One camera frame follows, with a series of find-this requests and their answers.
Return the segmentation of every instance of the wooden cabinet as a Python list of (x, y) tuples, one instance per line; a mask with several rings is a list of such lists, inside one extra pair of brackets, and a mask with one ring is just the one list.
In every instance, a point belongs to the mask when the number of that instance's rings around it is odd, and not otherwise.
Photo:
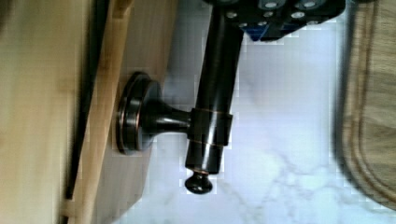
[(121, 155), (114, 119), (134, 71), (163, 82), (176, 0), (110, 0), (70, 199), (92, 0), (7, 1), (0, 18), (0, 222), (111, 223), (139, 199), (149, 151)]

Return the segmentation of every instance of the wooden board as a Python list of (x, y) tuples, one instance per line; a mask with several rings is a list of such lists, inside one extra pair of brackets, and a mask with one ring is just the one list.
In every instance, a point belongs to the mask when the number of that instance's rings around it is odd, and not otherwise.
[(176, 9), (176, 0), (110, 1), (78, 179), (62, 210), (68, 223), (111, 223), (141, 196), (150, 151), (118, 152), (116, 109), (133, 71), (163, 82)]
[(396, 1), (360, 4), (343, 115), (342, 158), (367, 196), (396, 209)]
[(90, 0), (0, 0), (0, 223), (56, 223)]

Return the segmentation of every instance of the round mounting base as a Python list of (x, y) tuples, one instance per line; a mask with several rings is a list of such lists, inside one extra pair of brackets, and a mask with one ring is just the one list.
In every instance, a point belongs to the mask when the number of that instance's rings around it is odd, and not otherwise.
[(119, 151), (131, 155), (150, 147), (154, 134), (142, 128), (144, 110), (148, 102), (161, 98), (161, 87), (147, 74), (134, 73), (120, 98), (117, 115), (117, 146)]

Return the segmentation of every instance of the oil-rubbed bronze bracket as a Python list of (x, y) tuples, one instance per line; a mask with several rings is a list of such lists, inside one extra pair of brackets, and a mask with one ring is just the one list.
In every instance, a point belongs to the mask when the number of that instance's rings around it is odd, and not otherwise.
[(193, 193), (212, 190), (208, 175), (219, 172), (228, 145), (229, 114), (243, 32), (226, 21), (224, 9), (214, 7), (196, 107), (191, 112), (161, 100), (161, 88), (144, 73), (135, 73), (120, 100), (117, 123), (119, 150), (132, 154), (148, 148), (159, 133), (186, 133), (190, 139), (186, 167), (194, 171), (185, 186)]

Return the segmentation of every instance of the white marble surface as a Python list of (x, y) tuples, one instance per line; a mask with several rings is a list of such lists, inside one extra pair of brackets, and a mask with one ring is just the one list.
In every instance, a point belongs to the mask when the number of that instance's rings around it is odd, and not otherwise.
[[(194, 105), (210, 7), (180, 1), (166, 102)], [(235, 84), (231, 144), (214, 190), (188, 193), (187, 139), (157, 138), (144, 195), (116, 224), (385, 224), (396, 212), (351, 187), (332, 154), (332, 116), (346, 17), (275, 44), (245, 40)]]

